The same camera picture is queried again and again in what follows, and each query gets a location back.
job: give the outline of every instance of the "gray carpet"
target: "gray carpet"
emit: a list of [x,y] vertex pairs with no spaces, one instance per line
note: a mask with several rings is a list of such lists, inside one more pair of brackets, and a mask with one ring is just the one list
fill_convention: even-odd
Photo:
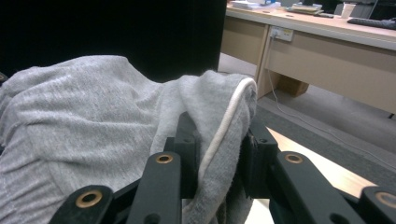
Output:
[[338,163],[353,173],[360,175],[379,186],[396,189],[396,174],[383,165],[357,154],[316,133],[276,115],[263,107],[257,107],[258,116],[267,127],[287,136],[300,145],[317,152],[319,155]]

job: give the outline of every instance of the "wooden desk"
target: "wooden desk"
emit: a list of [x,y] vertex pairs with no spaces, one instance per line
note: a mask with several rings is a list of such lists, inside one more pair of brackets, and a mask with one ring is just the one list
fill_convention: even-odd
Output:
[[[273,25],[292,29],[291,42],[272,40]],[[275,83],[281,74],[396,113],[396,31],[228,7],[221,52],[257,65],[259,98],[271,71]]]
[[[289,138],[268,129],[278,143],[281,151],[295,151],[304,154],[322,172],[322,174],[335,187],[349,193],[357,198],[361,196],[361,191],[365,187],[375,186],[374,183],[356,175],[342,166],[321,157],[319,154],[303,147]],[[274,223],[268,210],[268,200],[255,200],[246,224],[253,223]]]

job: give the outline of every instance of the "cable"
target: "cable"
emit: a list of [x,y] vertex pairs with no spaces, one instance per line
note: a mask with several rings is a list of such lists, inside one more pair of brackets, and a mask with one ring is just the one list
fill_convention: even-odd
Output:
[[[271,35],[270,44],[269,44],[269,47],[268,47],[268,48],[269,48],[269,53],[268,53],[267,58],[266,58],[266,60],[265,60],[265,61],[268,61],[268,64],[269,64],[269,59],[270,59],[270,52],[271,52],[272,43],[273,43],[274,39],[276,38],[276,36],[277,36],[277,33],[274,33],[273,35]],[[377,159],[377,160],[383,162],[383,163],[384,163],[385,165],[387,165],[388,167],[393,168],[394,170],[396,170],[396,167],[395,167],[395,166],[393,166],[393,165],[387,163],[386,161],[383,161],[382,159],[378,158],[376,155],[374,155],[373,153],[371,153],[371,152],[369,152],[369,151],[367,151],[367,150],[364,150],[364,149],[359,148],[359,147],[355,147],[355,146],[353,146],[353,145],[347,143],[346,141],[342,140],[341,138],[339,138],[338,136],[336,136],[334,133],[332,133],[331,130],[326,131],[326,130],[324,130],[324,129],[321,129],[321,128],[319,128],[319,127],[317,127],[317,126],[315,126],[315,125],[309,123],[308,121],[302,119],[301,117],[299,117],[299,116],[297,116],[297,115],[293,115],[293,114],[287,113],[287,112],[285,112],[284,110],[282,110],[282,109],[280,108],[280,106],[279,106],[279,101],[278,101],[277,96],[276,96],[276,94],[275,94],[275,88],[274,88],[274,84],[273,84],[273,81],[272,81],[272,78],[271,78],[271,73],[270,73],[270,71],[269,71],[268,68],[265,68],[265,71],[266,71],[266,73],[268,74],[268,77],[269,77],[269,79],[270,79],[270,85],[271,85],[272,94],[274,95],[274,97],[275,97],[275,99],[276,99],[276,107],[277,107],[277,109],[278,109],[280,112],[282,112],[282,113],[284,113],[284,114],[286,114],[286,115],[288,115],[288,116],[290,116],[290,117],[297,118],[297,119],[299,119],[300,121],[302,121],[303,123],[305,123],[305,124],[307,124],[307,125],[309,125],[309,126],[315,128],[315,129],[317,129],[317,130],[320,130],[320,131],[322,131],[322,132],[324,132],[324,133],[327,133],[327,134],[331,135],[332,137],[334,137],[335,139],[337,139],[338,141],[342,142],[343,144],[345,144],[345,145],[347,145],[347,146],[356,148],[356,149],[359,150],[359,151],[362,151],[362,152],[365,152],[366,154],[369,154],[370,156],[374,157],[375,159]]]

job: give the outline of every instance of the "cardboard box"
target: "cardboard box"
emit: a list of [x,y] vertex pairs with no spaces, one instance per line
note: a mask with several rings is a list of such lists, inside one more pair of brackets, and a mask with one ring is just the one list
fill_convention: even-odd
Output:
[[292,96],[299,96],[308,90],[309,84],[300,80],[281,76],[277,83],[277,89]]

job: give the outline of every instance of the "black wall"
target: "black wall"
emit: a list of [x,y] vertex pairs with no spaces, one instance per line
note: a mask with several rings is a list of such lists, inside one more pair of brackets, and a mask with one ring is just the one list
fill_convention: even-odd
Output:
[[217,69],[225,0],[0,0],[0,72],[84,55],[129,59],[166,81]]

